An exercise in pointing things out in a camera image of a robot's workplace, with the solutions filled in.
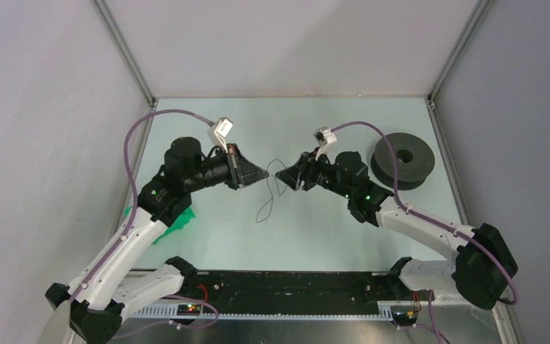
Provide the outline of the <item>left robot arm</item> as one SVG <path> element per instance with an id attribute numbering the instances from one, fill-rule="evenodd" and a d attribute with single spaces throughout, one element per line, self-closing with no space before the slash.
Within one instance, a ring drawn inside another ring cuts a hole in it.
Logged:
<path id="1" fill-rule="evenodd" d="M 46 291 L 54 314 L 39 342 L 64 343 L 74 331 L 86 343 L 107 343 L 141 308 L 169 295 L 192 297 L 198 289 L 196 269 L 180 257 L 127 285 L 121 282 L 143 252 L 190 207 L 193 192 L 221 183 L 239 190 L 268 176 L 235 143 L 216 145 L 204 155 L 199 140 L 174 140 L 158 173 L 134 198 L 124 223 L 92 263 L 70 283 L 54 283 Z"/>

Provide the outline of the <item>black perforated spool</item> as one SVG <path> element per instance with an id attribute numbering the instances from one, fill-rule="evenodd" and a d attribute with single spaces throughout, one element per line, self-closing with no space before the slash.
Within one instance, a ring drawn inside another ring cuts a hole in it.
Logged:
<path id="1" fill-rule="evenodd" d="M 421 138 L 409 133 L 386 135 L 392 145 L 395 159 L 392 159 L 386 142 L 381 138 L 370 159 L 370 167 L 379 182 L 393 188 L 393 161 L 397 164 L 398 189 L 409 191 L 424 184 L 435 167 L 435 154 Z"/>

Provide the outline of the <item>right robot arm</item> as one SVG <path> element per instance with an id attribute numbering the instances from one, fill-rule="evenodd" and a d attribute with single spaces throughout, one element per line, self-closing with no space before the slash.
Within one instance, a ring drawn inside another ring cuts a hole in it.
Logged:
<path id="1" fill-rule="evenodd" d="M 405 235 L 453 263 L 455 289 L 472 305 L 491 310 L 503 301 L 518 265 L 500 231 L 478 228 L 421 214 L 395 194 L 370 180 L 369 169 L 358 152 L 345 151 L 330 162 L 326 155 L 303 152 L 292 166 L 276 173 L 289 188 L 308 191 L 315 186 L 347 200 L 347 208 L 360 223 L 381 226 Z"/>

